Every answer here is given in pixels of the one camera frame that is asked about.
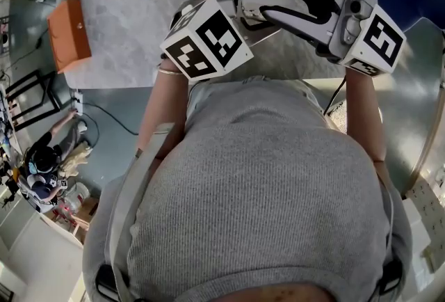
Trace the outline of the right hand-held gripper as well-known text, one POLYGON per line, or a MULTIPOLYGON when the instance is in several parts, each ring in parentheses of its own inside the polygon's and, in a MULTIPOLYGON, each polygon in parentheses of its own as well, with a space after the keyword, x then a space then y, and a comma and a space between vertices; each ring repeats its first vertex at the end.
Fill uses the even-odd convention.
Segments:
POLYGON ((379 5, 365 0, 302 0, 309 14, 290 5, 260 6, 263 17, 298 37, 316 43, 329 62, 376 77, 391 74, 406 36, 379 5))

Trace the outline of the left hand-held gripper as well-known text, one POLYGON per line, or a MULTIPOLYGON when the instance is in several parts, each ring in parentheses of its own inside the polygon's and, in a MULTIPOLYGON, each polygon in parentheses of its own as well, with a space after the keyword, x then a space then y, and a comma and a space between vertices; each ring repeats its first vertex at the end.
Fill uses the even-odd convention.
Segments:
POLYGON ((160 48, 190 81, 224 76, 254 55, 250 47, 281 30, 270 22, 235 19, 235 0, 188 0, 175 13, 160 48))

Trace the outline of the person's left forearm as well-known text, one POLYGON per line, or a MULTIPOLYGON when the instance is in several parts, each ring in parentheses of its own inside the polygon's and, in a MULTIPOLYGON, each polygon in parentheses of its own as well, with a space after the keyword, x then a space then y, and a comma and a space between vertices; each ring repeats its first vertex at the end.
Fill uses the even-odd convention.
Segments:
POLYGON ((174 125, 152 163, 153 170, 156 170, 183 140, 187 105, 188 79, 170 59, 166 58, 158 67, 136 145, 136 148, 142 151, 159 125, 164 123, 174 125))

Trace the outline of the person's right forearm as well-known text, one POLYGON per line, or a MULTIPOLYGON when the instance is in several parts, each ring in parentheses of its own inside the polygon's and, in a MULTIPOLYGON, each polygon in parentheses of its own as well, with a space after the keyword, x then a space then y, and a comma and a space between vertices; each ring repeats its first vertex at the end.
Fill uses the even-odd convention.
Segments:
POLYGON ((373 80, 346 69, 347 134, 356 140, 374 162, 386 156, 385 135, 373 80))

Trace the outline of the orange rectangular box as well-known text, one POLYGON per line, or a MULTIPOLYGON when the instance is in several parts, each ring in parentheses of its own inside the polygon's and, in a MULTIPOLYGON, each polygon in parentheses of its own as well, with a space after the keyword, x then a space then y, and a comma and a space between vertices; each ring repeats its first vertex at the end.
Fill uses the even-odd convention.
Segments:
POLYGON ((57 73, 64 74, 91 58, 81 0, 64 0, 47 18, 57 73))

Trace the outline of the brown cardboard box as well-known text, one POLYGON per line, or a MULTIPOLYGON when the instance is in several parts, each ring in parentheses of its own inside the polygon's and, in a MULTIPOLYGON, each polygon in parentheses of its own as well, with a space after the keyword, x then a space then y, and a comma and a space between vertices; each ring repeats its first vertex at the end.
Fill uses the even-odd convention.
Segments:
POLYGON ((89 197, 83 201, 83 204, 79 210, 79 216, 92 217, 95 215, 99 205, 99 199, 94 197, 89 197))

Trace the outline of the person's light grey trousers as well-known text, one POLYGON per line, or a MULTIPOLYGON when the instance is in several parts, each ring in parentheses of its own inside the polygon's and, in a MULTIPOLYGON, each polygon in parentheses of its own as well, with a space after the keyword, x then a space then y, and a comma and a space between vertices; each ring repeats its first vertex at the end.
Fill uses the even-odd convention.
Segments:
POLYGON ((255 76, 243 81, 200 84, 192 89, 187 134, 230 124, 332 128, 311 89, 300 80, 255 76))

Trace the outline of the patterned cushion wooden chair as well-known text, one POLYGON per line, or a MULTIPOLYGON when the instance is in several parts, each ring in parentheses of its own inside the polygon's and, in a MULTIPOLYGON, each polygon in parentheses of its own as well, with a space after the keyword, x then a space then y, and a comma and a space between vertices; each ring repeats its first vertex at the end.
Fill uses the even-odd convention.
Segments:
POLYGON ((329 111, 328 116, 335 127, 342 133, 347 133, 347 101, 336 103, 329 111))

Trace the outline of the white power strip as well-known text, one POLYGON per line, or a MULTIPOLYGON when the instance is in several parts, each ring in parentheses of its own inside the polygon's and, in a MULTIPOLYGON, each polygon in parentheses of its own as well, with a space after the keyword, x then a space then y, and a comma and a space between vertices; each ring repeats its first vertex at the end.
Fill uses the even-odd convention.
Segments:
POLYGON ((71 94, 74 108, 76 109, 77 115, 83 115, 83 93, 80 90, 74 90, 71 94))

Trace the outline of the person's grey knit top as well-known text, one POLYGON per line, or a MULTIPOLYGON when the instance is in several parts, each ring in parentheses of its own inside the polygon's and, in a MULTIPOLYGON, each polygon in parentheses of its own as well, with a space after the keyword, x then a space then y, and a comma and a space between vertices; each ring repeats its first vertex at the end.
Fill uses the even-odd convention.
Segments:
POLYGON ((120 302, 276 299, 393 302, 412 238, 401 197, 353 138, 329 128, 230 124, 187 134, 156 170, 160 128, 108 185, 84 247, 92 302, 99 267, 120 302), (395 291, 378 295, 398 258, 395 291))

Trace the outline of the white pegboard panel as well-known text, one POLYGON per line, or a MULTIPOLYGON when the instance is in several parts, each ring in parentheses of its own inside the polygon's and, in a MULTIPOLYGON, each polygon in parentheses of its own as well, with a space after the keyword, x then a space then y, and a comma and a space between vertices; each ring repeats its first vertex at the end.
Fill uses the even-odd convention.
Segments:
POLYGON ((405 194, 414 203, 434 248, 445 252, 445 206, 436 195, 435 186, 419 177, 405 194))

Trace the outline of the clear plastic container red label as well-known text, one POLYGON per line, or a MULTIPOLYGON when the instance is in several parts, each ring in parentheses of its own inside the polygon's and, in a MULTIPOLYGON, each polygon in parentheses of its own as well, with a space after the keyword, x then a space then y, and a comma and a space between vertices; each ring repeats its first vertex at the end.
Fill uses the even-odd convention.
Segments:
POLYGON ((76 182, 64 197, 65 209, 69 213, 75 214, 89 197, 90 190, 88 187, 81 182, 76 182))

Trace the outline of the black metal frame table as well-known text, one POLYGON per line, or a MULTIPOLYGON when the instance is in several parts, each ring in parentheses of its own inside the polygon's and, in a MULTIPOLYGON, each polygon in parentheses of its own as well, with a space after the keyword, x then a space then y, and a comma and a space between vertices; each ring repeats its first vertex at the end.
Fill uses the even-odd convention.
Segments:
POLYGON ((42 97, 36 105, 25 110, 20 110, 19 113, 12 115, 12 126, 16 132, 44 120, 62 110, 62 102, 54 91, 54 80, 56 75, 56 71, 42 74, 40 70, 34 70, 6 88, 6 99, 9 104, 35 86, 39 86, 42 91, 42 97), (43 107, 47 102, 52 105, 49 110, 33 116, 32 118, 29 118, 23 122, 19 122, 19 119, 23 119, 24 116, 27 116, 28 114, 33 113, 35 110, 43 107))

